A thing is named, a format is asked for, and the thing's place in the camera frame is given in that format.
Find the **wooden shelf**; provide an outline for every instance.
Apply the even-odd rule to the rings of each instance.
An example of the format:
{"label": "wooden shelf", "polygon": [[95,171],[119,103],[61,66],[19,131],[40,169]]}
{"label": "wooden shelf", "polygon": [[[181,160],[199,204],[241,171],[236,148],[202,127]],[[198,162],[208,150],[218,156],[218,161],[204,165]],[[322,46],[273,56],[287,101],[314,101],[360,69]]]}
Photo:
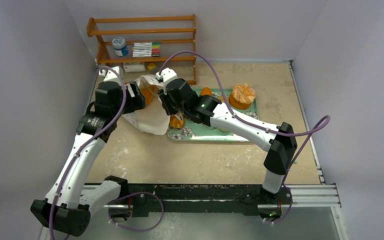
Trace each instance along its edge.
{"label": "wooden shelf", "polygon": [[[189,44],[193,43],[193,39],[168,39],[168,40],[152,40],[153,42],[160,42],[161,44]],[[137,40],[137,41],[126,41],[127,45],[132,45],[133,43],[147,43],[149,40]],[[110,41],[105,41],[103,43],[105,46],[113,45]]]}
{"label": "wooden shelf", "polygon": [[[152,28],[152,29],[114,29],[114,30],[99,30],[97,24],[108,23],[132,23],[132,22],[155,22],[155,21],[192,21],[192,27],[182,28]],[[126,43],[132,45],[133,43],[145,42],[160,42],[161,44],[192,44],[193,51],[196,52],[195,35],[197,33],[197,21],[195,15],[189,16],[157,16],[157,17],[125,17],[125,18],[89,18],[86,28],[89,37],[96,36],[98,41],[98,52],[96,54],[96,62],[98,64],[119,64],[119,63],[137,63],[137,62],[165,62],[168,57],[123,57],[123,58],[110,58],[110,53],[107,47],[111,46],[110,41],[104,41],[102,36],[106,35],[130,35],[130,34],[172,34],[172,33],[191,33],[192,38],[186,39],[162,39],[162,40],[128,40]],[[196,70],[196,56],[176,56],[171,59],[174,62],[193,62],[193,78],[188,80],[190,84],[197,83],[197,70]]]}
{"label": "wooden shelf", "polygon": [[[116,58],[116,59],[103,59],[103,64],[118,64],[118,63],[148,63],[148,62],[165,62],[168,57],[132,57],[132,58]],[[196,60],[195,56],[175,56],[170,61],[173,62],[193,62]]]}

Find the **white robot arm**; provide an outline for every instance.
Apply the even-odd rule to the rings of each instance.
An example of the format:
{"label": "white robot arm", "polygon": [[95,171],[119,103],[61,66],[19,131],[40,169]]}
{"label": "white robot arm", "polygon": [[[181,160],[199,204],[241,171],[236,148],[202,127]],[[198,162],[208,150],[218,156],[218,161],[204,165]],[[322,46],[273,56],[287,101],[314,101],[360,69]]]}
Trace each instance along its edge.
{"label": "white robot arm", "polygon": [[[233,110],[232,114],[228,106],[219,99],[208,95],[198,96],[185,80],[178,78],[172,69],[165,68],[161,73],[156,74],[156,78],[164,85],[164,89],[160,90],[158,95],[168,115],[183,113],[195,123],[228,130],[248,139],[267,152],[264,161],[267,172],[262,187],[272,194],[279,191],[297,149],[297,142],[295,137],[280,136],[273,132],[293,134],[291,125],[284,122],[278,126],[263,122],[236,110]],[[272,131],[263,131],[245,124],[236,116]]]}
{"label": "white robot arm", "polygon": [[[128,91],[126,91],[123,114],[143,109],[145,98],[139,87],[133,82],[128,83],[126,87]],[[54,205],[53,229],[78,237],[86,230],[90,218],[99,209],[112,200],[126,195],[126,192],[123,191],[127,189],[127,181],[115,176],[107,177],[99,187],[81,195],[92,165],[104,148],[111,132],[117,127],[116,123],[78,153],[84,143],[115,117],[121,107],[122,98],[121,83],[116,75],[109,71],[95,91],[96,101],[88,106],[86,114],[79,120],[74,144],[58,179],[46,194],[45,199],[34,200],[30,207],[30,211],[44,227],[49,227],[51,206]],[[58,197],[56,197],[57,188],[60,188]]]}

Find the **green tray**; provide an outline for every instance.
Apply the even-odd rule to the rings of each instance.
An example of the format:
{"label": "green tray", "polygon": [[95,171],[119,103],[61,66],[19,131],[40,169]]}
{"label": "green tray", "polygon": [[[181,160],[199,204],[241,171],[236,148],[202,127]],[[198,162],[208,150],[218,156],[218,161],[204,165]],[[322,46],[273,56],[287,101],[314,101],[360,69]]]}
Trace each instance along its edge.
{"label": "green tray", "polygon": [[[201,93],[202,88],[192,88],[198,95]],[[211,88],[212,96],[219,97],[222,95],[219,88]],[[231,94],[232,89],[224,88],[224,93],[227,97]],[[236,109],[238,112],[259,119],[257,102],[251,104],[246,110]],[[203,124],[197,124],[189,119],[185,119],[184,126],[180,129],[168,128],[167,135],[170,139],[175,141],[218,141],[218,142],[248,142],[247,139],[238,136],[231,132],[224,132],[215,127],[209,127]]]}

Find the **gray wall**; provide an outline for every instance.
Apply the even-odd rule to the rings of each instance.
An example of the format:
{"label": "gray wall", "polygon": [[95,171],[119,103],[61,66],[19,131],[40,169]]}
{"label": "gray wall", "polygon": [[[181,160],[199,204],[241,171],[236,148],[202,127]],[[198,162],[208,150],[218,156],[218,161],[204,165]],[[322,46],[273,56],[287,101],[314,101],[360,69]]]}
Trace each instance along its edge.
{"label": "gray wall", "polygon": [[384,1],[329,0],[294,70],[351,239],[384,239]]}
{"label": "gray wall", "polygon": [[[95,37],[86,35],[86,26],[90,17],[196,14],[197,50],[212,60],[223,61],[293,59],[297,56],[327,2],[327,0],[65,1],[94,57],[97,52],[97,40]],[[152,28],[155,26],[141,23],[140,26],[128,24],[122,27]],[[161,36],[145,36],[149,39],[152,37],[161,38]],[[166,55],[179,50],[189,50],[187,45],[161,48]]]}
{"label": "gray wall", "polygon": [[0,0],[0,239],[36,239],[89,99],[95,62],[63,0]]}

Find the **small box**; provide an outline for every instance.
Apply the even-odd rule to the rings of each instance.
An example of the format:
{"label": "small box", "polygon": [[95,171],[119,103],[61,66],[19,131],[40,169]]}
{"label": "small box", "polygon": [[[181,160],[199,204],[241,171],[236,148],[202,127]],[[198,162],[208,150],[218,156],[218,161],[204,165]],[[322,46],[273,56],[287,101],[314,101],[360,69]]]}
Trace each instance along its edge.
{"label": "small box", "polygon": [[143,62],[125,62],[123,69],[126,73],[145,72],[145,65]]}
{"label": "small box", "polygon": [[150,64],[148,64],[148,70],[151,73],[156,73],[158,70],[157,65],[155,65],[155,63],[151,62]]}

